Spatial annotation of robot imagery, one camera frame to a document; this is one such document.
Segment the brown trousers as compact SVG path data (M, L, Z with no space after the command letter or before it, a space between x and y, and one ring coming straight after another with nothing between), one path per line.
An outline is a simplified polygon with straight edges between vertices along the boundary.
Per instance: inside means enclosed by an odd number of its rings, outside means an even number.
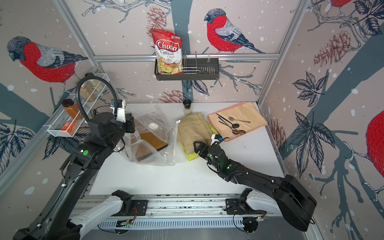
M137 162L144 163L151 157L155 157L155 152L165 149L168 144L157 138L153 133L139 133L140 140L131 140L132 153Z

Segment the clear plastic vacuum bag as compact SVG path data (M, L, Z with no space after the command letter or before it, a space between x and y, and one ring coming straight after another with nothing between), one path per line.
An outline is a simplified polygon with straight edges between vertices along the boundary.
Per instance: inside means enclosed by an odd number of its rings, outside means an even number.
M140 165L174 166L176 164L177 134L180 120L168 121L163 112L130 110L135 119L135 132L125 134L121 155Z

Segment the beige corduroy trousers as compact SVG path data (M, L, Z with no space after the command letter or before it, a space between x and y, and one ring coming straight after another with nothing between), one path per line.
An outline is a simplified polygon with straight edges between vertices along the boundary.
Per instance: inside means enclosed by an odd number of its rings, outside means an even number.
M194 153L194 142L209 144L213 132L201 113L194 113L181 119L178 125L178 142L184 147L184 153Z

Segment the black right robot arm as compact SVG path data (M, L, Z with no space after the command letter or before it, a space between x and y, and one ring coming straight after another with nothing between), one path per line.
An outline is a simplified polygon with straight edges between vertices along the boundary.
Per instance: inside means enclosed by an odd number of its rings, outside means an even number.
M229 159L220 147L220 141L208 146L203 142L194 142L195 153L207 161L207 165L226 182L244 185L247 188L238 200L227 199L226 211L229 215L248 215L267 210L257 209L247 203L248 195L254 189L271 197L278 205L283 218L294 228L307 231L314 224L313 214L317 206L312 195L293 176L269 176L253 171L244 165Z

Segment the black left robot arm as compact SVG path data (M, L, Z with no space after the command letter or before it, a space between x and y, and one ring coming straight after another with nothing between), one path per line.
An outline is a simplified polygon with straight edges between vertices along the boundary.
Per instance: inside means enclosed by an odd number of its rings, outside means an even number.
M90 134L63 163L61 184L30 226L16 231L15 240L79 240L85 234L86 224L71 221L70 214L123 136L135 132L134 117L125 118L123 123L112 113L101 113L88 121Z

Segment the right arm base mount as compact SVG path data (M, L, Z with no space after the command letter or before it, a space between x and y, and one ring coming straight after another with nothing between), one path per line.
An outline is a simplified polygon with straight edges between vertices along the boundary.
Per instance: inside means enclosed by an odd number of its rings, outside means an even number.
M228 215L265 215L266 212L252 209L246 202L239 199L226 199L226 208Z

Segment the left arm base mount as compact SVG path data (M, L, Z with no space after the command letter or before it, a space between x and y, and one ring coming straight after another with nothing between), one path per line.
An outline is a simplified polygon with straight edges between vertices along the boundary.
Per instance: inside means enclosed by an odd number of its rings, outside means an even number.
M114 217L126 217L126 216L136 216L141 217L146 215L148 208L148 200L124 200L122 208L119 212L114 214Z

